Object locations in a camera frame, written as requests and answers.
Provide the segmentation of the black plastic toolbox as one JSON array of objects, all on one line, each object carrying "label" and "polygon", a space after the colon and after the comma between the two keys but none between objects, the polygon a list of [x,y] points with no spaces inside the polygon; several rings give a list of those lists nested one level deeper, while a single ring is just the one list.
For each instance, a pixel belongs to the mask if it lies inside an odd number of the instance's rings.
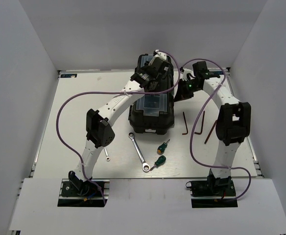
[{"label": "black plastic toolbox", "polygon": [[[142,54],[138,58],[138,65],[135,68],[135,75],[138,75],[138,67],[149,64],[153,58],[152,54]],[[168,88],[174,86],[174,71],[171,58],[167,55],[170,62],[168,70]],[[155,133],[164,135],[168,129],[174,126],[174,90],[167,93],[145,94],[130,106],[128,120],[136,133]]]}]

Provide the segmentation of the green screwdriver orange cap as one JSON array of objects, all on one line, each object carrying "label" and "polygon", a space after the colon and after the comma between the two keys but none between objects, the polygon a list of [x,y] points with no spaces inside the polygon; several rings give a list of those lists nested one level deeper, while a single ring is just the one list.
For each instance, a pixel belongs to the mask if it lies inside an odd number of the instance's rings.
[{"label": "green screwdriver orange cap", "polygon": [[170,140],[167,140],[166,142],[163,142],[158,148],[157,148],[157,153],[159,155],[163,154],[165,149],[167,148],[167,145],[169,143]]}]

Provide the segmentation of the large silver ratchet wrench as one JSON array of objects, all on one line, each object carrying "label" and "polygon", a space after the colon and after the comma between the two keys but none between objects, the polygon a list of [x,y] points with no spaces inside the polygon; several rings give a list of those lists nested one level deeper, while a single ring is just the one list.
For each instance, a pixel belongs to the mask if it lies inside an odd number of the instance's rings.
[{"label": "large silver ratchet wrench", "polygon": [[145,173],[149,172],[149,171],[150,171],[150,166],[149,166],[149,164],[145,161],[145,158],[143,157],[143,154],[142,154],[142,152],[141,152],[141,150],[140,150],[140,148],[139,148],[139,146],[138,146],[138,144],[137,144],[137,142],[136,142],[134,133],[129,133],[129,134],[128,134],[128,137],[129,137],[129,139],[132,141],[133,146],[134,146],[134,148],[135,148],[135,150],[136,150],[136,152],[137,152],[137,154],[138,154],[138,156],[139,156],[139,159],[140,159],[141,164],[142,164],[143,172],[145,172]]}]

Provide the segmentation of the small silver ratchet wrench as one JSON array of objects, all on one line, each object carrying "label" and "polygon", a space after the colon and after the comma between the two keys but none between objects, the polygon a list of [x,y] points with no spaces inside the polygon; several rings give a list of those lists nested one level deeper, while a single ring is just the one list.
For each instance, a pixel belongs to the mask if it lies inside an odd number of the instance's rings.
[{"label": "small silver ratchet wrench", "polygon": [[109,154],[108,154],[108,151],[107,151],[107,148],[105,147],[104,148],[104,153],[105,153],[105,156],[106,156],[106,161],[110,161],[110,157],[109,157]]}]

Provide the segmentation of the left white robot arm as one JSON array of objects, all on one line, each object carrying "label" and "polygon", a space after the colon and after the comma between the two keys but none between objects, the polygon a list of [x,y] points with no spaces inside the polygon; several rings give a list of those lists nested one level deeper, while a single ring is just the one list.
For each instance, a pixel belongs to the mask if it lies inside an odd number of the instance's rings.
[{"label": "left white robot arm", "polygon": [[78,195],[89,192],[93,169],[102,150],[115,138],[113,125],[133,103],[147,95],[169,94],[173,87],[173,65],[160,53],[137,66],[121,92],[97,110],[86,114],[86,145],[77,168],[69,172],[69,181]]}]

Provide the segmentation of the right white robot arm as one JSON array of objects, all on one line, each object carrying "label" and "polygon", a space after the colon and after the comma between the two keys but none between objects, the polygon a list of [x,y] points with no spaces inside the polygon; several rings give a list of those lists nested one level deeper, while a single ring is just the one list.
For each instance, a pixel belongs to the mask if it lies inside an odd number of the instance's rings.
[{"label": "right white robot arm", "polygon": [[231,169],[238,148],[250,134],[251,105],[235,98],[224,86],[226,75],[209,71],[205,61],[193,64],[192,69],[181,67],[183,77],[179,80],[175,101],[193,97],[197,91],[209,95],[219,109],[215,131],[219,140],[214,164],[209,167],[208,191],[219,195],[229,186]]}]

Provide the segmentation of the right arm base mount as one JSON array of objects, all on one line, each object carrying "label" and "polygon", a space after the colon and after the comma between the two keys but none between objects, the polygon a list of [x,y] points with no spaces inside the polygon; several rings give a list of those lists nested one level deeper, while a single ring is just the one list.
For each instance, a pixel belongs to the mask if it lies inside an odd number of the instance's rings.
[{"label": "right arm base mount", "polygon": [[193,209],[236,208],[236,190],[232,178],[215,178],[212,174],[206,180],[192,180],[185,184],[191,193]]}]

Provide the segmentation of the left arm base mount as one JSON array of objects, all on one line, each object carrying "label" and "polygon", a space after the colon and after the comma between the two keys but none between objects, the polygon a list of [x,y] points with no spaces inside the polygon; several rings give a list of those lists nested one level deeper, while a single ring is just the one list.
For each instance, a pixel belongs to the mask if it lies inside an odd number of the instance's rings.
[{"label": "left arm base mount", "polygon": [[77,178],[73,171],[63,179],[58,197],[58,207],[103,208],[109,196],[109,180],[93,183]]}]

